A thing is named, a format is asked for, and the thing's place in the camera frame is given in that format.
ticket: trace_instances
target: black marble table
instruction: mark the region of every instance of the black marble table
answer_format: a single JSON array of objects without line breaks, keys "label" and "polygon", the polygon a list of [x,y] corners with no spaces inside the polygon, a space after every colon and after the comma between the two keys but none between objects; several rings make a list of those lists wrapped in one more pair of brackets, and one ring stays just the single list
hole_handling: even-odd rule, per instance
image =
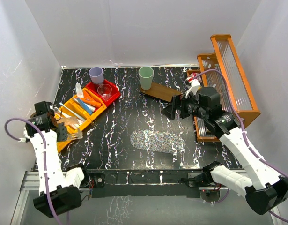
[{"label": "black marble table", "polygon": [[[153,68],[153,82],[184,90],[182,81],[188,69],[193,68]],[[177,116],[170,121],[161,115],[167,103],[140,92],[138,70],[104,70],[104,77],[120,89],[122,96],[83,131],[82,139],[62,150],[62,169],[77,163],[89,170],[200,169],[214,160],[231,169],[241,168],[220,142],[196,141],[192,116]],[[89,83],[88,72],[78,68],[63,70],[55,103],[69,100],[75,94],[76,82],[82,87]]]}]

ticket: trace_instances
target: yellow tray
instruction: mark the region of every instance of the yellow tray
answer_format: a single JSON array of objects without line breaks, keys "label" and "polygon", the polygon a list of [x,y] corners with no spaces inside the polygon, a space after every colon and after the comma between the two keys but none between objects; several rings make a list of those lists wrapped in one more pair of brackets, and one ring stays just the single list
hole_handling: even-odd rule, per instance
[{"label": "yellow tray", "polygon": [[[86,120],[79,126],[79,129],[81,131],[83,131],[89,124],[91,124],[91,122],[94,121],[97,118],[97,116],[99,116],[107,108],[105,103],[102,101],[102,99],[99,98],[97,95],[89,91],[87,88],[83,88],[82,90],[86,91],[95,101],[100,102],[101,106],[98,109],[96,108],[95,112],[92,115],[89,115],[83,108],[80,107],[79,104],[77,104],[73,100],[73,98],[76,98],[77,95],[74,95],[64,104],[66,107],[76,112],[78,115],[80,115]],[[67,110],[63,106],[60,107],[60,109],[62,109],[63,112],[68,114],[69,116],[75,116],[73,113],[71,113],[69,110]],[[66,128],[67,128],[67,132],[70,134],[77,133],[77,130],[71,128],[70,126],[66,126]],[[58,152],[61,152],[70,142],[71,140],[64,141],[64,142],[57,142]]]}]

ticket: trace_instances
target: wooden board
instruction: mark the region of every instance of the wooden board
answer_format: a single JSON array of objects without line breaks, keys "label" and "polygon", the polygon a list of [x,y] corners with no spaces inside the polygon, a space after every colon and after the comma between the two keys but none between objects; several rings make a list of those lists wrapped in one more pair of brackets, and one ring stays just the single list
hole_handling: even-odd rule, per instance
[{"label": "wooden board", "polygon": [[166,102],[170,102],[174,95],[181,94],[181,92],[178,90],[168,88],[157,83],[152,83],[149,90],[144,90],[142,89],[142,87],[140,87],[140,91],[145,95],[149,95],[151,97],[155,97]]}]

